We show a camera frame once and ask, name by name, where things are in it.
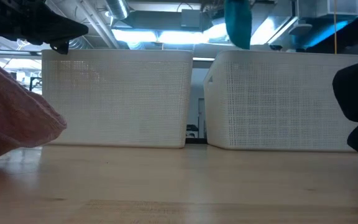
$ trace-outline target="wooden table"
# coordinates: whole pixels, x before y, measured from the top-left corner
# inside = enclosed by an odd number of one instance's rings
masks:
[[[358,154],[45,146],[0,157],[0,223],[358,223]]]

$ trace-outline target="white plastic basket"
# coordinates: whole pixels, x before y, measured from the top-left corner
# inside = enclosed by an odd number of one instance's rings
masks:
[[[42,94],[68,128],[55,144],[183,147],[191,52],[42,52]]]
[[[220,53],[204,80],[208,143],[225,149],[350,151],[356,124],[334,96],[358,55]]]

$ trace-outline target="pink fabric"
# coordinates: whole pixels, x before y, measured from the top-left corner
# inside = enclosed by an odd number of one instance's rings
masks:
[[[52,141],[66,127],[42,96],[26,90],[0,67],[0,156]]]

